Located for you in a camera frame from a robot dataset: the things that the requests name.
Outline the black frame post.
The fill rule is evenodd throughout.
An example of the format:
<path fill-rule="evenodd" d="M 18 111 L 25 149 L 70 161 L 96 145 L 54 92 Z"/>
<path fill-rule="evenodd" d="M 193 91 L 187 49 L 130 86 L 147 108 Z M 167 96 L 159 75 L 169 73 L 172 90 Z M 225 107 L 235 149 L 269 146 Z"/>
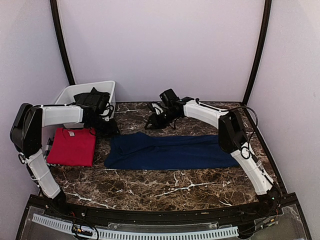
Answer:
<path fill-rule="evenodd" d="M 260 66 L 260 62 L 261 62 L 261 58 L 264 50 L 265 40 L 267 36 L 267 31 L 268 31 L 271 8 L 272 8 L 272 0 L 265 0 L 257 47 L 256 47 L 248 83 L 242 99 L 242 104 L 245 106 L 247 106 L 249 103 L 251 93 L 254 88 L 255 80 L 258 74 L 258 70 L 259 70 L 259 66 Z"/>
<path fill-rule="evenodd" d="M 49 3 L 50 3 L 50 9 L 51 9 L 51 15 L 52 15 L 52 20 L 53 20 L 56 40 L 58 43 L 58 48 L 59 48 L 61 60 L 63 63 L 63 67 L 65 70 L 65 74 L 66 74 L 66 77 L 68 80 L 68 84 L 70 86 L 73 86 L 76 84 L 76 82 L 75 82 L 74 75 L 72 72 L 72 68 L 71 68 L 71 64 L 69 61 L 67 48 L 66 48 L 66 44 L 65 44 L 65 40 L 64 40 L 64 36 L 63 36 L 63 30 L 62 30 L 59 9 L 58 9 L 58 1 L 57 0 L 50 0 Z"/>

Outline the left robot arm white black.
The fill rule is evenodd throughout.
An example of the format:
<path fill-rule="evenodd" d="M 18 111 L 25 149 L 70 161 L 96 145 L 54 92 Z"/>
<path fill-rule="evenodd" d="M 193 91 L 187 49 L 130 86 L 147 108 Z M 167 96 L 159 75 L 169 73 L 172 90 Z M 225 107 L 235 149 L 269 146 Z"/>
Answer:
<path fill-rule="evenodd" d="M 66 195 L 55 181 L 42 150 L 42 129 L 48 126 L 64 124 L 84 124 L 88 129 L 96 130 L 99 136 L 119 135 L 120 130 L 114 119 L 104 120 L 85 105 L 49 104 L 32 105 L 23 103 L 10 130 L 10 140 L 19 152 L 19 160 L 39 185 L 42 194 L 52 200 L 51 210 L 60 218 L 71 213 L 65 203 Z"/>

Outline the right black frame post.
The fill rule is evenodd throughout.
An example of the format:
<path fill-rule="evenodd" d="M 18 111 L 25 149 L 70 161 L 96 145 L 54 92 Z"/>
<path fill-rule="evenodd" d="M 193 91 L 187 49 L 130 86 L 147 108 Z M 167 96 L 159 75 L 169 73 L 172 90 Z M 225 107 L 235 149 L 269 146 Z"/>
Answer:
<path fill-rule="evenodd" d="M 256 47 L 248 83 L 242 99 L 242 104 L 245 106 L 247 106 L 249 103 L 251 93 L 254 88 L 255 80 L 258 74 L 258 70 L 259 70 L 259 66 L 260 66 L 260 62 L 261 62 L 261 58 L 264 50 L 265 40 L 267 36 L 267 31 L 268 31 L 271 8 L 272 8 L 272 0 L 265 0 L 257 47 Z"/>

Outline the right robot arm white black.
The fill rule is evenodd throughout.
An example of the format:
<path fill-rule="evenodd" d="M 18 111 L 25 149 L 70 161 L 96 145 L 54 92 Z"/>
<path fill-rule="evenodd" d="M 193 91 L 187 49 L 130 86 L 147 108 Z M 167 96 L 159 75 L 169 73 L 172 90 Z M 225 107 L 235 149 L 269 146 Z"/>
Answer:
<path fill-rule="evenodd" d="M 255 213 L 266 217 L 275 208 L 274 201 L 281 191 L 256 157 L 247 136 L 239 108 L 221 109 L 200 102 L 198 98 L 179 98 L 172 89 L 164 91 L 160 98 L 164 105 L 148 103 L 152 114 L 145 129 L 164 129 L 179 118 L 193 118 L 214 126 L 218 130 L 220 148 L 230 154 L 242 167 L 260 200 Z"/>

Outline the folded red t-shirt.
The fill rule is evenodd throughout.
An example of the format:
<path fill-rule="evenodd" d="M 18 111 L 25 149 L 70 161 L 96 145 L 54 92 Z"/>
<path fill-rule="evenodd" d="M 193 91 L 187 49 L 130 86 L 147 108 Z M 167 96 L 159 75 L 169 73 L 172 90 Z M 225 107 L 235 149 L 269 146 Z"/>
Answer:
<path fill-rule="evenodd" d="M 46 162 L 51 165 L 91 167 L 93 165 L 96 136 L 88 128 L 57 128 Z"/>

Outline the navy blue t-shirt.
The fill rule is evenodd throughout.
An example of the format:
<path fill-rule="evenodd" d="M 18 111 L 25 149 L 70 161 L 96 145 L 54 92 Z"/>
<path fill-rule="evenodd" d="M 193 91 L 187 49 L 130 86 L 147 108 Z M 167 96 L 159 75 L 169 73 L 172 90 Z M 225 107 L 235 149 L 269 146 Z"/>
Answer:
<path fill-rule="evenodd" d="M 114 137 L 104 160 L 108 169 L 196 170 L 237 167 L 219 146 L 217 135 L 149 136 L 142 132 Z"/>

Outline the black white striped folded cloth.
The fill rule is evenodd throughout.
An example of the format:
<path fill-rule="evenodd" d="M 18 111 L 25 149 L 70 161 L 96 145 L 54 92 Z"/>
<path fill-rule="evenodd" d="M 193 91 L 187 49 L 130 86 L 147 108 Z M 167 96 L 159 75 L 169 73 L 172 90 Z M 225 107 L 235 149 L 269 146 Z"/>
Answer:
<path fill-rule="evenodd" d="M 53 147 L 53 143 L 54 143 L 54 138 L 53 137 L 50 137 L 47 141 L 47 144 L 45 146 L 45 149 L 44 149 L 44 153 L 43 153 L 43 157 L 44 157 L 44 160 L 46 162 L 46 164 L 49 166 L 49 167 L 54 167 L 56 166 L 56 164 L 54 163 L 49 163 L 48 162 L 48 156 L 51 152 L 51 149 Z"/>

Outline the white plastic bin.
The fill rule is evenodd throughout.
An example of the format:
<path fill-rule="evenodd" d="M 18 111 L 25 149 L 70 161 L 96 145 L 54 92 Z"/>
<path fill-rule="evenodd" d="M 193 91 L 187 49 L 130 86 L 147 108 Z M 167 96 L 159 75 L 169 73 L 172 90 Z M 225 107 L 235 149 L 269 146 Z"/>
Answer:
<path fill-rule="evenodd" d="M 109 104 L 112 107 L 108 107 L 103 112 L 103 119 L 109 121 L 114 117 L 115 108 L 116 108 L 116 95 L 115 95 L 115 87 L 116 82 L 113 80 L 100 81 L 100 82 L 91 82 L 91 83 L 83 83 L 76 84 L 66 87 L 61 94 L 58 96 L 55 104 L 70 104 L 75 101 L 74 95 L 81 93 L 89 93 L 92 88 L 95 88 L 99 92 L 108 92 L 109 96 Z"/>

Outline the black curved front rail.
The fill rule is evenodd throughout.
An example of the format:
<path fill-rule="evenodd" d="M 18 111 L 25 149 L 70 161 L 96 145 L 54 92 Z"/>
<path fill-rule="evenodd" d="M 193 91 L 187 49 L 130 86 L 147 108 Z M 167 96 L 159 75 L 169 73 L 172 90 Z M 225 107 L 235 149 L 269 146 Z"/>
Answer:
<path fill-rule="evenodd" d="M 240 227 L 240 232 L 252 233 L 256 228 L 255 220 L 276 217 L 283 213 L 283 208 L 294 203 L 296 196 L 291 193 L 281 199 L 279 205 L 267 208 L 265 204 L 254 202 L 238 206 L 211 208 L 189 211 L 133 211 L 91 207 L 64 203 L 58 207 L 50 200 L 37 195 L 30 195 L 27 205 L 39 208 L 46 215 L 61 217 L 76 223 L 91 226 L 118 224 L 179 225 L 213 223 L 232 224 Z"/>

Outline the black clothes in bin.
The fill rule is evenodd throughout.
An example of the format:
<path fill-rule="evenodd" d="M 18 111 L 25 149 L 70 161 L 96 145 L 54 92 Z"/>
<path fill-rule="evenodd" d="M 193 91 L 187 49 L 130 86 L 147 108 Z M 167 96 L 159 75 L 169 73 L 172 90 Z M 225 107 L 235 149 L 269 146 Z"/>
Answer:
<path fill-rule="evenodd" d="M 90 92 L 82 92 L 73 96 L 74 102 L 92 108 L 105 108 L 110 99 L 109 92 L 98 91 L 95 87 Z"/>

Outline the left black frame post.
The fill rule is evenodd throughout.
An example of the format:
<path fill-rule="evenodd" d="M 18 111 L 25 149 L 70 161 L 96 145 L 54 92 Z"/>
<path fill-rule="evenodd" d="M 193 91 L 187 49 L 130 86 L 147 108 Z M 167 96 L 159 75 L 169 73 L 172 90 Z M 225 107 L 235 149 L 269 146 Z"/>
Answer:
<path fill-rule="evenodd" d="M 63 67 L 65 70 L 65 74 L 66 74 L 66 77 L 68 80 L 68 84 L 70 86 L 73 86 L 76 84 L 76 82 L 75 82 L 74 75 L 72 72 L 72 68 L 71 68 L 71 64 L 69 61 L 67 48 L 66 48 L 66 44 L 65 44 L 65 40 L 64 40 L 64 36 L 63 36 L 63 30 L 62 30 L 59 9 L 58 9 L 58 1 L 57 0 L 50 0 L 49 3 L 50 3 L 50 9 L 51 9 L 51 15 L 52 15 L 52 20 L 53 20 L 56 40 L 58 43 L 58 48 L 59 48 L 61 60 L 63 63 Z"/>

